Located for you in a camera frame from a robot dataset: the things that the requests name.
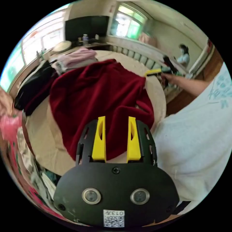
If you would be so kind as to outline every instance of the red velvet cloth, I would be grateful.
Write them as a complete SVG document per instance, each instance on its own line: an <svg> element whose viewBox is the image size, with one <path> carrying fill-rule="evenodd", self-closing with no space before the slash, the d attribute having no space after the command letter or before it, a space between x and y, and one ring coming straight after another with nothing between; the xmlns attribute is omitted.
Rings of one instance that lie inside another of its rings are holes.
<svg viewBox="0 0 232 232"><path fill-rule="evenodd" d="M152 127L153 107L144 85L144 77L114 59L74 69L54 81L51 111L73 160L85 125L98 117L106 116L107 160L127 150L129 116Z"/></svg>

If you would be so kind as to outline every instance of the black monitor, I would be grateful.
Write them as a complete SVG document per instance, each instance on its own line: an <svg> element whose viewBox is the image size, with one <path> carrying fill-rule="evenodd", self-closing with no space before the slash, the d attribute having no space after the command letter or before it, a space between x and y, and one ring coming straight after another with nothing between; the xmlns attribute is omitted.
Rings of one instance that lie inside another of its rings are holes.
<svg viewBox="0 0 232 232"><path fill-rule="evenodd" d="M94 38L96 34L106 36L108 28L108 16L86 16L70 19L65 22L65 40L75 42L83 34Z"/></svg>

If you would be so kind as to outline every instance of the white t-shirt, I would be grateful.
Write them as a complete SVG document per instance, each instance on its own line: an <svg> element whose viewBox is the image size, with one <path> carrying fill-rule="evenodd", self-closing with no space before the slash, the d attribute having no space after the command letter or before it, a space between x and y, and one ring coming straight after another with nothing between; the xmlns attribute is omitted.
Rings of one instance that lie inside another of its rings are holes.
<svg viewBox="0 0 232 232"><path fill-rule="evenodd" d="M189 61L190 61L189 54L184 54L177 59L178 63L185 62L185 64L183 65L184 67L187 67L189 65Z"/></svg>
<svg viewBox="0 0 232 232"><path fill-rule="evenodd" d="M222 175L232 150L232 81L223 63L212 83L187 107L161 121L153 138L158 167L173 179L180 201L195 208Z"/></svg>

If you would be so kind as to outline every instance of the yellow object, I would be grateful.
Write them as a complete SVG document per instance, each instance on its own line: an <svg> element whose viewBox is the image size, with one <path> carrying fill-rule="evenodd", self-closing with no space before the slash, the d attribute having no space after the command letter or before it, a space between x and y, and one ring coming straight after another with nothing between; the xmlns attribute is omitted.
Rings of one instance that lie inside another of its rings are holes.
<svg viewBox="0 0 232 232"><path fill-rule="evenodd" d="M128 161L139 161L141 159L138 132L134 117L129 117L128 139L127 139L127 163Z"/></svg>
<svg viewBox="0 0 232 232"><path fill-rule="evenodd" d="M148 74L157 74L157 73L161 73L161 72L162 72L161 68L156 68L156 69L148 70L148 71L145 72L145 77Z"/></svg>
<svg viewBox="0 0 232 232"><path fill-rule="evenodd" d="M99 117L94 139L92 159L106 162L106 117Z"/></svg>

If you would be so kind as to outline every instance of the beige bedsheet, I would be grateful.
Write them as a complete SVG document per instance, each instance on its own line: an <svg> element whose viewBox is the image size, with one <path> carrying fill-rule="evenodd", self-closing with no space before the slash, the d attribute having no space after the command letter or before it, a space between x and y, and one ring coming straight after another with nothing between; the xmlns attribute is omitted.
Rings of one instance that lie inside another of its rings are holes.
<svg viewBox="0 0 232 232"><path fill-rule="evenodd" d="M144 76L144 73L148 70L143 64L121 53L111 51L96 52L96 58L99 61L116 59L124 68L140 76ZM155 125L165 118L166 115L165 95L159 81L155 77L147 78L145 88L154 110L155 122L151 129L151 132L154 132ZM63 145L61 132L51 114L48 97L27 118L26 128L31 146L40 165L58 175L63 175L75 166L75 162ZM126 152L108 162L125 163Z"/></svg>

